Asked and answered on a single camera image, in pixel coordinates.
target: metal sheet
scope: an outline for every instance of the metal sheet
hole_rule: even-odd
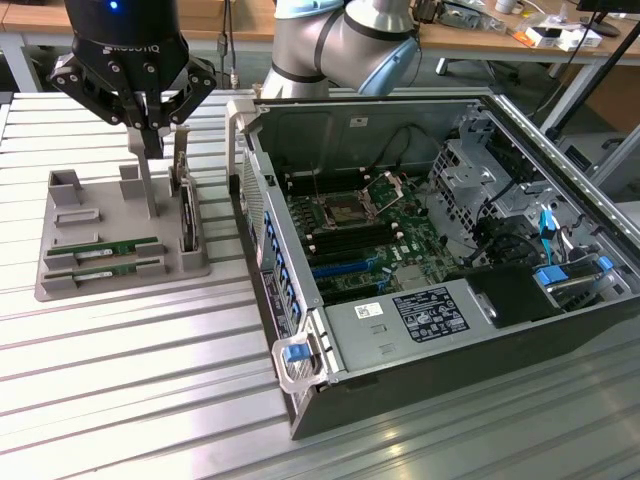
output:
[[[221,133],[229,98],[216,92],[192,119],[203,138]],[[97,148],[109,142],[117,146]],[[3,479],[637,474],[637,321],[563,358],[291,442],[226,198],[222,142],[189,149],[214,262],[208,277],[36,302],[48,171],[115,179],[118,165],[134,163],[124,145],[121,129],[58,94],[17,96],[8,115],[0,143]],[[152,162],[152,173],[165,175],[168,159]]]

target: blue latch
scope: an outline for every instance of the blue latch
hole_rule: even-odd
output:
[[[613,268],[613,262],[609,259],[609,257],[600,257],[598,259],[598,265],[600,265],[602,270],[604,270],[605,272],[608,272]]]
[[[536,276],[540,283],[545,287],[547,285],[551,285],[552,283],[564,282],[568,280],[569,277],[566,273],[560,268],[558,265],[551,265],[549,267],[543,267],[536,272]]]
[[[311,349],[306,343],[303,345],[289,345],[284,349],[284,359],[287,363],[301,362],[311,358]]]
[[[556,224],[553,221],[553,212],[551,210],[542,210],[540,212],[540,237],[543,240],[551,240],[556,234]]]

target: wooden desk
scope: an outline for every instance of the wooden desk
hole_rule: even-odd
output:
[[[487,4],[487,13],[493,17],[506,23],[510,30],[515,31],[518,25],[524,20],[520,15],[505,15],[495,10],[495,0],[484,0]],[[550,14],[557,13],[560,9],[561,1],[559,0],[537,0],[536,3]],[[578,12],[574,6],[569,11],[569,19],[578,21],[581,16],[589,16],[588,12]],[[635,25],[635,21],[629,20],[613,20],[607,19],[609,23],[620,29],[622,34],[617,38],[603,38],[598,48],[581,48],[576,54],[576,60],[579,63],[585,63],[589,58],[607,56],[614,52],[620,45],[622,39],[631,31]],[[563,52],[557,47],[554,48],[529,48],[510,35],[497,35],[486,32],[473,32],[459,30],[444,25],[423,25],[421,28],[421,44],[423,48],[444,49],[444,50],[464,50],[464,51],[500,51],[501,53],[523,52],[532,57],[536,57],[530,61],[537,60],[538,57],[545,56],[566,56],[570,53]],[[625,59],[640,59],[640,45],[632,46],[625,55]]]
[[[495,11],[495,0],[485,0],[487,12],[515,29],[522,21],[517,15],[503,15]],[[561,0],[536,0],[549,13],[558,12]],[[5,53],[11,71],[20,90],[38,91],[40,85],[33,65],[23,48],[27,45],[69,46],[71,25],[64,9],[63,0],[53,0],[48,6],[26,6],[4,4],[4,33],[0,32],[0,48]],[[570,19],[577,20],[581,14],[570,9]],[[234,36],[238,51],[270,51],[275,20],[272,0],[237,0],[234,7]],[[549,117],[553,124],[573,101],[595,73],[604,64],[608,55],[620,44],[634,22],[610,20],[622,31],[616,39],[603,39],[597,49],[581,49],[573,63],[584,67],[571,83]],[[216,49],[219,21],[210,18],[188,17],[181,19],[181,27],[190,47],[194,51],[212,52]],[[529,48],[509,35],[459,30],[443,25],[423,25],[420,43],[427,57],[464,60],[502,60],[513,62],[566,63],[570,54],[559,48]],[[640,45],[629,49],[621,64],[640,65]]]

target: pcie slot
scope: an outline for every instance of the pcie slot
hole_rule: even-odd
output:
[[[359,298],[374,297],[378,295],[380,287],[377,283],[365,285],[362,287],[348,288],[346,290],[337,290],[333,292],[323,292],[322,298],[326,303],[342,303]]]
[[[320,279],[320,278],[336,277],[338,275],[347,275],[349,273],[370,272],[373,269],[373,266],[376,264],[377,260],[378,260],[377,257],[372,257],[360,262],[345,263],[342,265],[331,265],[328,267],[319,267],[319,268],[314,268],[311,271],[311,273],[313,273],[313,278]]]

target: electronic device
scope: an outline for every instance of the electronic device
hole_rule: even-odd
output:
[[[579,12],[598,12],[593,20],[591,30],[605,37],[617,37],[620,30],[604,21],[609,13],[640,13],[638,0],[580,0],[576,10]],[[580,22],[586,26],[589,17],[581,17]]]
[[[502,95],[229,104],[293,438],[570,352],[640,305],[640,230]]]

